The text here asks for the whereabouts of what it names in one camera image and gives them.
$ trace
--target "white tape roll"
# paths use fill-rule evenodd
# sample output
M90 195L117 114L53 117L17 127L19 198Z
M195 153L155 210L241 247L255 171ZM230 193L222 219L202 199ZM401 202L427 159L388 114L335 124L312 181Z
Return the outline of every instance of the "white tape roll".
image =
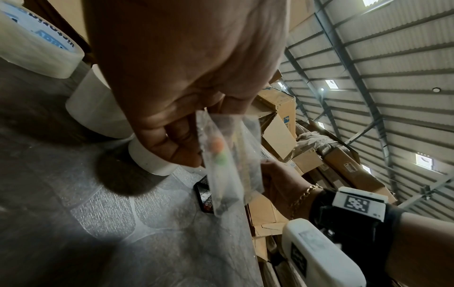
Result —
M129 143L128 150L136 164L151 174L166 176L178 167L149 152L137 138L133 138Z
M68 78L84 52L32 11L0 0L0 57L38 74Z
M98 65L67 100L66 110L84 127L107 137L126 139L133 134Z

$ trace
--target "corrugated metal roof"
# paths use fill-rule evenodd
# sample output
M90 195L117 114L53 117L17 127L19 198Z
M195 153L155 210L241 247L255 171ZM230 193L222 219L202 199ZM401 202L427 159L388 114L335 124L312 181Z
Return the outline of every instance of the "corrugated metal roof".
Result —
M384 118L393 166L385 163L375 129L351 145L388 188L397 183L395 192L404 201L423 186L454 173L454 1L381 0L368 7L362 0L322 1L326 2L324 9L340 39L347 43L347 52L361 75L359 81L364 82ZM325 99L346 141L372 118L357 85L344 78L349 72L321 31L317 18L311 16L290 33L287 44ZM295 70L288 61L280 69ZM339 90L328 87L325 79L330 78ZM302 79L297 73L286 73L284 79L311 119L323 112L306 83L297 81ZM441 92L434 93L435 87ZM304 118L301 112L297 117ZM326 116L319 121L333 131ZM416 153L431 157L433 170L416 165ZM454 222L454 181L409 210Z

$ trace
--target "black mesh object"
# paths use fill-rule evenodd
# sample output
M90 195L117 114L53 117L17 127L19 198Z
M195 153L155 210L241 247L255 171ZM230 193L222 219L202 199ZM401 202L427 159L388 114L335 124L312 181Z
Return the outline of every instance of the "black mesh object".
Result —
M210 187L208 186L208 178L205 176L194 185L194 190L197 195L200 209L206 213L213 213L213 201L211 200Z

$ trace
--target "orange dot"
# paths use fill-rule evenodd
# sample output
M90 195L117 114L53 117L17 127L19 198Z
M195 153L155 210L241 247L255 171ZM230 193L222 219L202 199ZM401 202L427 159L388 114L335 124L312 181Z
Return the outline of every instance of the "orange dot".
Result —
M213 138L210 143L210 151L212 153L220 153L224 149L224 142L221 138Z

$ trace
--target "roll of labels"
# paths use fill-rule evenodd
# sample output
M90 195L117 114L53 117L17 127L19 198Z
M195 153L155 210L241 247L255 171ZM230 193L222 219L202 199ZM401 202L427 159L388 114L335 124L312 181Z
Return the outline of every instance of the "roll of labels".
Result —
M32 11L0 0L0 57L52 78L68 78L84 57L66 34Z

